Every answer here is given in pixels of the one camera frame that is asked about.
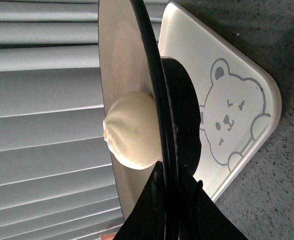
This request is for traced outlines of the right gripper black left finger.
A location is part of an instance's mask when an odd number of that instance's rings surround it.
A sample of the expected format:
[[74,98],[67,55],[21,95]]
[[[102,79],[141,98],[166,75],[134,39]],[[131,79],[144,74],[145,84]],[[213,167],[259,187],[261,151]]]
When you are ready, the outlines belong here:
[[131,214],[115,240],[163,240],[165,238],[166,188],[163,164],[156,162]]

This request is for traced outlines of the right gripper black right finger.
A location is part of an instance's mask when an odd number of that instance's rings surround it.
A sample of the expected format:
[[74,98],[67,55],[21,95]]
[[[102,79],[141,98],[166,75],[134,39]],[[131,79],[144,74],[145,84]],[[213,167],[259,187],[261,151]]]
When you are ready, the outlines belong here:
[[245,235],[218,209],[183,165],[178,166],[179,238],[181,240],[245,240]]

